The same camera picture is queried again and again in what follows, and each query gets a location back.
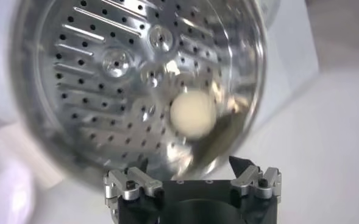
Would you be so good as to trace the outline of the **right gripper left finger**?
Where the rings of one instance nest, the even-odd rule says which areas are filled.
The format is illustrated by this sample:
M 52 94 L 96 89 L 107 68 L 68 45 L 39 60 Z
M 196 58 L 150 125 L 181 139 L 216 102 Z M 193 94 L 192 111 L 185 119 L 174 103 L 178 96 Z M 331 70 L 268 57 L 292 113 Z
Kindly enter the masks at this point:
M 142 196 L 161 200 L 165 196 L 163 183 L 145 173 L 148 161 L 139 167 L 127 167 L 123 171 L 109 170 L 103 176 L 105 205 L 111 213 L 119 212 L 120 200 L 136 202 Z

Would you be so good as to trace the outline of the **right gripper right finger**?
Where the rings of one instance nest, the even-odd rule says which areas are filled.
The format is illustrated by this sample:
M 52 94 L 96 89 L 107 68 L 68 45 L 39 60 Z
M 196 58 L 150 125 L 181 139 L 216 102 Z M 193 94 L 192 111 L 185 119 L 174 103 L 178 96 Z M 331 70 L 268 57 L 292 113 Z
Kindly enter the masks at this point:
M 255 197 L 269 200 L 282 194 L 282 173 L 278 168 L 269 167 L 262 171 L 249 159 L 229 156 L 229 164 L 235 174 L 230 185 L 241 197 L 253 194 Z

